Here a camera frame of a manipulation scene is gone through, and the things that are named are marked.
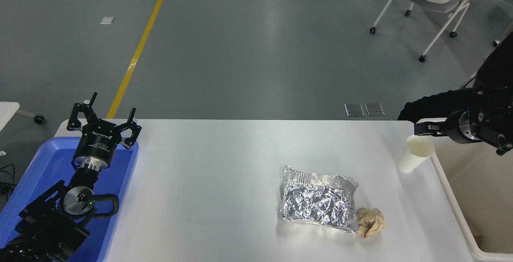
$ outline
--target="crumpled paper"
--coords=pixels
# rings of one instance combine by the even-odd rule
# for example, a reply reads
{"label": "crumpled paper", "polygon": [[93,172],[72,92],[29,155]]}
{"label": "crumpled paper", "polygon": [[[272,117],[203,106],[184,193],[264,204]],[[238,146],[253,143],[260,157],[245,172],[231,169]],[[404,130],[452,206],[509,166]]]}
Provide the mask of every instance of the crumpled paper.
{"label": "crumpled paper", "polygon": [[363,238],[369,238],[385,229],[386,221],[383,217],[383,213],[381,213],[378,208],[372,210],[360,208],[356,216],[359,224],[356,233]]}

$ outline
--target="white paper cup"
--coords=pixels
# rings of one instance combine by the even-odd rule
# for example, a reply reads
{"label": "white paper cup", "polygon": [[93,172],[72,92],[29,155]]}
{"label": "white paper cup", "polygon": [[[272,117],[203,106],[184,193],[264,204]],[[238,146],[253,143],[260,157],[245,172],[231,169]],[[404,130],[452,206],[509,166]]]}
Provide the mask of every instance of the white paper cup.
{"label": "white paper cup", "polygon": [[409,136],[406,139],[405,148],[396,162],[397,169],[405,173],[412,172],[433,154],[434,145],[427,137]]}

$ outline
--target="aluminum foil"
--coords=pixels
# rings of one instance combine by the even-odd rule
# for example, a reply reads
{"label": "aluminum foil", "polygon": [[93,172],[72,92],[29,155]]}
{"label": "aluminum foil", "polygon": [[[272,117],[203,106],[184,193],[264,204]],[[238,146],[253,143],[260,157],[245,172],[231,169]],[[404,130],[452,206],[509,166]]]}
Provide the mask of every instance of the aluminum foil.
{"label": "aluminum foil", "polygon": [[357,187],[358,182],[351,177],[305,173],[286,166],[280,214],[285,221],[298,220],[356,233],[353,196]]}

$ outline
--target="epoxy floor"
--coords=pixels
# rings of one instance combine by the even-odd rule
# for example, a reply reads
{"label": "epoxy floor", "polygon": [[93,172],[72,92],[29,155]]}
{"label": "epoxy floor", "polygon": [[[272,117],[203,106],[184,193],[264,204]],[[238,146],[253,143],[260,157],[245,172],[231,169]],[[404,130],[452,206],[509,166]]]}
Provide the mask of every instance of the epoxy floor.
{"label": "epoxy floor", "polygon": [[[0,132],[0,167],[14,163],[18,181],[73,103],[98,92],[106,116],[157,0],[0,1],[0,100],[46,117]],[[115,117],[396,119],[407,101],[460,87],[513,21],[513,0],[473,0],[458,37],[447,30],[419,63],[447,14],[405,17],[395,0],[371,35],[386,1],[164,0]],[[345,103],[368,102],[385,116],[348,118]]]}

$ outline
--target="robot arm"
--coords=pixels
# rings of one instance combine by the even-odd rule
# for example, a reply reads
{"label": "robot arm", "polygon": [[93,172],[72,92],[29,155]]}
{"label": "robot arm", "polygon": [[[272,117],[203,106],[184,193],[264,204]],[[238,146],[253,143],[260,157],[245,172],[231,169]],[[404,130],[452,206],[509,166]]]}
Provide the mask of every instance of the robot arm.
{"label": "robot arm", "polygon": [[415,125],[418,136],[449,136],[458,143],[486,142],[498,155],[513,149],[513,91],[508,87],[481,91],[444,122]]}
{"label": "robot arm", "polygon": [[[99,173],[110,167],[117,145],[130,149],[141,126],[134,121],[135,109],[121,125],[98,119],[92,110],[96,95],[88,103],[75,103],[68,121],[69,131],[82,132],[71,162],[75,173],[69,184],[60,180],[20,212],[22,220],[15,228],[20,234],[0,249],[0,262],[65,262],[88,238],[85,226],[92,218],[109,218],[117,213],[118,197],[95,194],[93,188]],[[80,112],[86,116],[84,126],[77,118]],[[132,135],[122,139],[121,132],[127,129]],[[112,210],[96,213],[96,202],[111,202]]]}

